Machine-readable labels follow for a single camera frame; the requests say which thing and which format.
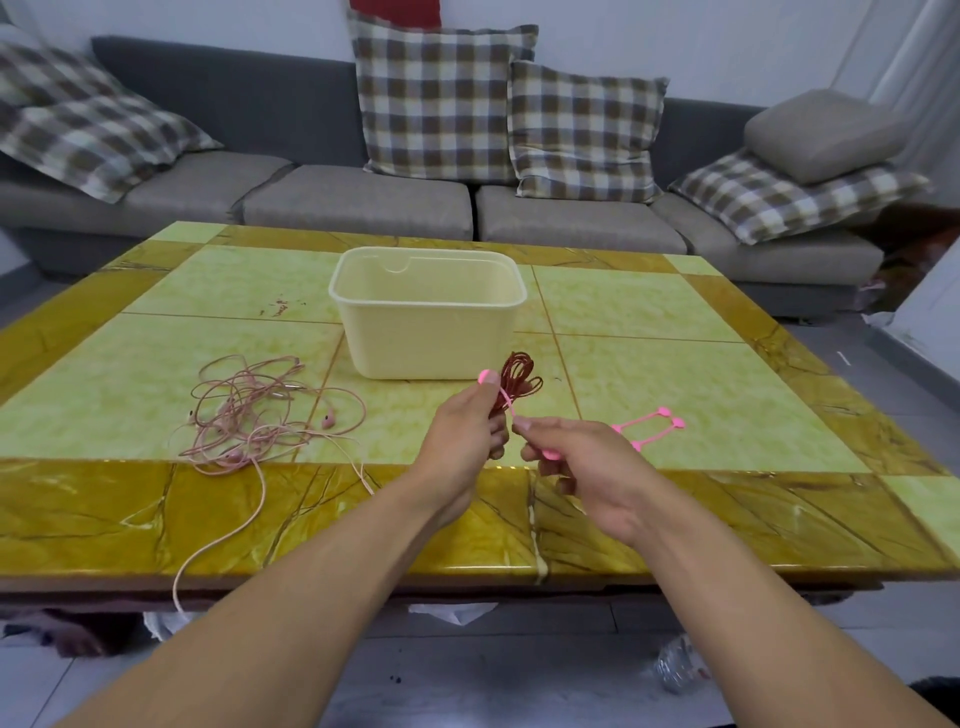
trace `green marble tile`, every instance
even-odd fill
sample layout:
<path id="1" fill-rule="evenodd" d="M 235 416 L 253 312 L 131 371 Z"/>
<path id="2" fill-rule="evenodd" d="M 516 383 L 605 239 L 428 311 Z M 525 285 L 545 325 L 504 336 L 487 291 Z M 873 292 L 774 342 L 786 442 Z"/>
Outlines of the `green marble tile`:
<path id="1" fill-rule="evenodd" d="M 686 429 L 643 454 L 659 468 L 865 473 L 869 469 L 746 344 L 560 336 L 584 419 L 668 407 Z M 668 422 L 627 430 L 642 440 Z"/>
<path id="2" fill-rule="evenodd" d="M 533 331 L 536 333 L 550 333 L 550 320 L 546 317 L 543 308 L 543 298 L 540 296 L 540 287 L 537 277 L 534 276 L 532 265 L 519 265 L 523 283 L 527 286 L 527 303 L 516 313 L 516 331 Z"/>
<path id="3" fill-rule="evenodd" d="M 553 336 L 549 334 L 515 334 L 515 351 L 528 352 L 534 359 L 535 372 L 543 377 L 543 389 L 531 397 L 517 401 L 516 411 L 528 417 L 557 415 L 577 417 L 573 396 L 566 382 L 563 362 Z M 420 443 L 434 413 L 447 398 L 469 386 L 466 381 L 401 381 L 367 379 L 359 375 L 350 361 L 346 342 L 337 354 L 327 386 L 343 387 L 356 392 L 367 405 L 367 420 L 350 433 L 355 443 L 341 442 L 351 458 L 367 463 L 407 464 L 420 451 Z M 359 406 L 342 393 L 331 392 L 338 424 L 352 423 L 359 416 Z M 522 465 L 521 443 L 516 438 L 507 453 L 493 465 Z M 326 440 L 315 440 L 297 456 L 298 462 L 343 463 L 347 457 Z"/>
<path id="4" fill-rule="evenodd" d="M 535 266 L 557 333 L 740 341 L 683 276 Z"/>
<path id="5" fill-rule="evenodd" d="M 131 303 L 131 313 L 337 323 L 335 253 L 207 246 Z"/>
<path id="6" fill-rule="evenodd" d="M 342 328 L 118 314 L 0 407 L 0 457 L 170 459 L 193 439 L 185 427 L 204 364 L 231 353 L 250 363 L 299 356 L 319 386 Z M 211 376 L 229 376 L 225 362 Z M 306 420 L 309 396 L 292 419 Z"/>
<path id="7" fill-rule="evenodd" d="M 884 475 L 883 481 L 960 561 L 960 480 L 948 475 Z"/>
<path id="8" fill-rule="evenodd" d="M 226 225 L 220 223 L 171 223 L 166 228 L 152 235 L 150 240 L 167 240 L 173 243 L 203 243 L 210 242 Z"/>
<path id="9" fill-rule="evenodd" d="M 672 255 L 666 253 L 664 257 L 681 273 L 689 273 L 697 276 L 723 276 L 720 271 L 709 264 L 706 258 L 702 258 L 699 255 Z"/>

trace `tabletop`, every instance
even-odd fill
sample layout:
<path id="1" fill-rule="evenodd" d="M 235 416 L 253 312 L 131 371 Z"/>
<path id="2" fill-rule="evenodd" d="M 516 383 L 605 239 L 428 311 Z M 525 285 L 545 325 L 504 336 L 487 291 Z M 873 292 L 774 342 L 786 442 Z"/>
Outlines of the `tabletop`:
<path id="1" fill-rule="evenodd" d="M 612 424 L 670 407 L 686 429 L 644 454 L 788 580 L 960 570 L 960 481 L 700 257 L 176 223 L 0 332 L 0 590 L 166 589 L 248 517 L 252 469 L 210 477 L 177 457 L 198 371 L 225 354 L 295 354 L 308 383 L 358 392 L 369 481 L 402 473 L 464 383 L 353 370 L 326 285 L 363 245 L 515 260 L 530 298 L 513 344 L 544 379 L 517 410 Z M 312 420 L 317 403 L 304 407 Z M 197 559 L 186 589 L 236 583 L 370 497 L 326 441 L 264 471 L 263 513 Z M 512 444 L 403 586 L 653 583 L 553 485 Z"/>

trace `person's right arm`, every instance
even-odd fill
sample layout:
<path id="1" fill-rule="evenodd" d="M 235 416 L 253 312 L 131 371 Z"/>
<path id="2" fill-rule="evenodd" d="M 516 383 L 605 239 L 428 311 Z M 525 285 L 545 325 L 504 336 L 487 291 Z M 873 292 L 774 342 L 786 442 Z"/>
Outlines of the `person's right arm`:
<path id="1" fill-rule="evenodd" d="M 609 426 L 518 418 L 514 432 L 525 460 L 561 475 L 597 526 L 643 557 L 741 728 L 952 725 Z"/>

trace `gray sofa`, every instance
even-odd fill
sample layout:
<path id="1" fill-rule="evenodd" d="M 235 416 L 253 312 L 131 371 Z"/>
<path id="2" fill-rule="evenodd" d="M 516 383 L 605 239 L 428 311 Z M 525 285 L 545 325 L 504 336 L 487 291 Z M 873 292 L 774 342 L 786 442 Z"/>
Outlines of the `gray sofa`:
<path id="1" fill-rule="evenodd" d="M 672 194 L 650 206 L 519 199 L 511 187 L 368 174 L 352 63 L 136 38 L 92 41 L 124 85 L 196 122 L 225 151 L 186 155 L 117 205 L 6 158 L 0 226 L 45 271 L 84 275 L 176 220 L 702 255 L 768 311 L 843 307 L 881 252 L 831 228 L 739 245 Z M 651 150 L 664 189 L 743 145 L 761 109 L 667 98 Z"/>

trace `clear plastic bottle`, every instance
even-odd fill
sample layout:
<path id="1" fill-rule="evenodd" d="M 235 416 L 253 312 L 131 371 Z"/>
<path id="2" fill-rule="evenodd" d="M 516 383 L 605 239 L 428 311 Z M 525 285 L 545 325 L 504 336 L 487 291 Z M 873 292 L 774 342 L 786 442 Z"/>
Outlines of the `clear plastic bottle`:
<path id="1" fill-rule="evenodd" d="M 654 673 L 667 692 L 692 692 L 712 678 L 709 668 L 687 635 L 663 646 L 654 663 Z"/>

